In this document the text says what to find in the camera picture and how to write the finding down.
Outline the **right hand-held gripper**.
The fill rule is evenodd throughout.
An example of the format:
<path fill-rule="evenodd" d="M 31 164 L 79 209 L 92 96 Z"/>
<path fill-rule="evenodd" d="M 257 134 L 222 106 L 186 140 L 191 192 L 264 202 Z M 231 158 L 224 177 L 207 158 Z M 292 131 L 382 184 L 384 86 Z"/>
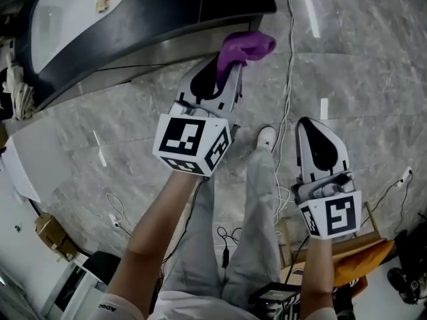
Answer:
<path fill-rule="evenodd" d="M 350 163 L 344 142 L 309 117 L 298 121 L 296 135 L 302 180 L 314 182 L 299 182 L 292 192 L 310 237 L 333 239 L 357 232 L 362 194 L 355 187 L 353 173 L 347 171 Z"/>

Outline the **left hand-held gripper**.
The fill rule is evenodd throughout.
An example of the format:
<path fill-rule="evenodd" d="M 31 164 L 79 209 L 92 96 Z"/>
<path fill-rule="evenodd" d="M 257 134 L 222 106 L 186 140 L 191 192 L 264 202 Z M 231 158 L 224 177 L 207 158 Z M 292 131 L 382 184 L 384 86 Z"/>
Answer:
<path fill-rule="evenodd" d="M 211 177 L 232 144 L 242 65 L 233 65 L 220 90 L 217 62 L 209 57 L 190 69 L 179 83 L 178 101 L 160 115 L 153 154 L 174 171 Z"/>

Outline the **purple cloth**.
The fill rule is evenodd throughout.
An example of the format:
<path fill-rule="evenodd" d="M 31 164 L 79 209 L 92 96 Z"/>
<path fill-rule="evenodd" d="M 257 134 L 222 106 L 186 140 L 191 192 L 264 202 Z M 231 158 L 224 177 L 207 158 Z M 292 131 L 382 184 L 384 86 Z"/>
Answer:
<path fill-rule="evenodd" d="M 276 40 L 261 31 L 228 35 L 220 49 L 216 65 L 216 85 L 222 91 L 235 64 L 246 67 L 248 61 L 259 61 L 276 48 Z"/>

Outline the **person's left forearm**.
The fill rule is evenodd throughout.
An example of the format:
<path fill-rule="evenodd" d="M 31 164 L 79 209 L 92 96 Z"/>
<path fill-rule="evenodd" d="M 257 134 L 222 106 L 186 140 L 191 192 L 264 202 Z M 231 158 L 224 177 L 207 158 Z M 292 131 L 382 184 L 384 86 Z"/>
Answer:
<path fill-rule="evenodd" d="M 157 278 L 181 214 L 199 177 L 174 171 L 139 220 L 107 292 L 148 316 Z"/>

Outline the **dark wooden sink cabinet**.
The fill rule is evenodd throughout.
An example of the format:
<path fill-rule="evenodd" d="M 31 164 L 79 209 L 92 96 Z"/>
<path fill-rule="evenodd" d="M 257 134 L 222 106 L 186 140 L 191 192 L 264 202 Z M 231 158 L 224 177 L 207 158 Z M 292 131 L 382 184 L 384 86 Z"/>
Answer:
<path fill-rule="evenodd" d="M 134 51 L 194 31 L 250 22 L 275 13 L 275 0 L 123 0 L 68 44 L 40 72 L 31 60 L 31 22 L 38 0 L 26 0 L 23 30 L 14 43 L 26 83 L 44 109 L 96 69 Z"/>

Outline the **black and white striped cloth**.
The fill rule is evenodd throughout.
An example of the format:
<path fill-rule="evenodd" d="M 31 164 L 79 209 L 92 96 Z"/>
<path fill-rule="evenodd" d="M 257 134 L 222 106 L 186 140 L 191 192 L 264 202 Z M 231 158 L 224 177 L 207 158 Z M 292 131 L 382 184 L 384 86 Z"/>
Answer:
<path fill-rule="evenodd" d="M 281 320 L 300 320 L 300 294 L 291 296 L 282 310 Z"/>

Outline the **beige towel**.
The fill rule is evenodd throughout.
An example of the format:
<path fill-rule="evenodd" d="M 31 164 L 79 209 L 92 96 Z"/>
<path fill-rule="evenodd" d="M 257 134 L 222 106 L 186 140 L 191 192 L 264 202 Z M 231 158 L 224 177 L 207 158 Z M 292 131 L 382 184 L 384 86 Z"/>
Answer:
<path fill-rule="evenodd" d="M 34 88 L 24 82 L 24 69 L 18 65 L 12 52 L 6 55 L 6 79 L 3 92 L 10 94 L 13 118 L 19 121 L 30 119 L 35 113 Z"/>

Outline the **person's right white shoe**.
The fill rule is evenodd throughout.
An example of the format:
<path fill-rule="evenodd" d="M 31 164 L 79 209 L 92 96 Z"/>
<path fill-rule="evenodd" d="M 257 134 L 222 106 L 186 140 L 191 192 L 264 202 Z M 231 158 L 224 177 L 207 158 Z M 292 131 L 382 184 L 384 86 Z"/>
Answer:
<path fill-rule="evenodd" d="M 276 130 L 271 125 L 267 125 L 258 133 L 256 148 L 267 149 L 272 152 L 276 145 L 276 139 Z"/>

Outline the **person's grey trousers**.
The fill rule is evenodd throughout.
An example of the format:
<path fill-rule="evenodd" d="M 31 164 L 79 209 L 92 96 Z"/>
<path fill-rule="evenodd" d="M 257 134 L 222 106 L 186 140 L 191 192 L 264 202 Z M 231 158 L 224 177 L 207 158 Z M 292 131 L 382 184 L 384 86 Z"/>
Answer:
<path fill-rule="evenodd" d="M 171 258 L 171 269 L 157 307 L 195 315 L 207 307 L 221 314 L 253 311 L 250 295 L 280 280 L 274 229 L 274 160 L 265 146 L 252 153 L 247 170 L 246 206 L 237 249 L 220 277 L 213 240 L 214 182 L 204 183 L 195 200 L 187 231 Z"/>

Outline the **orange cushion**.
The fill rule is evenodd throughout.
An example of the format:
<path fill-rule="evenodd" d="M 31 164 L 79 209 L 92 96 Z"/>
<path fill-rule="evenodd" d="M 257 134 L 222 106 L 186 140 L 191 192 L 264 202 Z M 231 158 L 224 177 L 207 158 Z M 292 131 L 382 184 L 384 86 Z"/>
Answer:
<path fill-rule="evenodd" d="M 393 246 L 393 240 L 382 241 L 371 248 L 339 261 L 334 265 L 334 286 L 341 287 L 375 270 Z"/>

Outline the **black screen device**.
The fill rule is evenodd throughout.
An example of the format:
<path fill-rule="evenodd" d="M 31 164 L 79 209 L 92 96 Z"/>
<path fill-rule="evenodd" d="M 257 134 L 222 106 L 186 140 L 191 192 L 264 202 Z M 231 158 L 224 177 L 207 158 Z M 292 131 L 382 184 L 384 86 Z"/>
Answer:
<path fill-rule="evenodd" d="M 248 303 L 251 305 L 266 303 L 282 304 L 299 293 L 299 286 L 271 282 L 261 289 L 253 292 L 249 296 Z"/>

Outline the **black round device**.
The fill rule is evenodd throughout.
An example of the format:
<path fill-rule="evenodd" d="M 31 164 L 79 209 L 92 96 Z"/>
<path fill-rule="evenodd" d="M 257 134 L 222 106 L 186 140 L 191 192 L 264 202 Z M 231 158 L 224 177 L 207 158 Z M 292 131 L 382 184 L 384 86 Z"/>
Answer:
<path fill-rule="evenodd" d="M 400 268 L 393 267 L 387 272 L 387 278 L 391 286 L 399 293 L 403 302 L 414 305 L 417 304 L 420 296 L 420 286 L 414 279 L 407 275 Z"/>

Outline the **white sink basin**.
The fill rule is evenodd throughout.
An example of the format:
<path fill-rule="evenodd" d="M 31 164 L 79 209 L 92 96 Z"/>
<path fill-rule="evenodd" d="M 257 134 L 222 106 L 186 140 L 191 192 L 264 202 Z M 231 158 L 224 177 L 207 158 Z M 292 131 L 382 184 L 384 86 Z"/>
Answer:
<path fill-rule="evenodd" d="M 38 0 L 31 22 L 31 60 L 40 73 L 70 42 L 109 15 L 123 0 L 113 0 L 104 13 L 97 0 Z"/>

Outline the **person's white shirt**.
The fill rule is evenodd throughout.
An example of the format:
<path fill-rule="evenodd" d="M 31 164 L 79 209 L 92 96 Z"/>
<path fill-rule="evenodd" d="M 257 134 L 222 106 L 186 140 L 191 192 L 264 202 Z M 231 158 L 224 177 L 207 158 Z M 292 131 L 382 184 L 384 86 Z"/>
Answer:
<path fill-rule="evenodd" d="M 105 294 L 89 320 L 260 320 L 248 311 L 213 297 L 196 297 L 181 291 L 158 295 L 153 313 L 142 312 L 123 297 Z"/>

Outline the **white boxy appliance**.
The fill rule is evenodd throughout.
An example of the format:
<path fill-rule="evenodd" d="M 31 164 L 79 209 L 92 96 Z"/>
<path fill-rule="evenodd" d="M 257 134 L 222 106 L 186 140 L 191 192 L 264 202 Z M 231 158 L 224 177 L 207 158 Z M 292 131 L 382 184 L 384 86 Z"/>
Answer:
<path fill-rule="evenodd" d="M 104 251 L 78 253 L 68 262 L 41 309 L 44 320 L 88 320 L 107 289 L 120 258 Z"/>

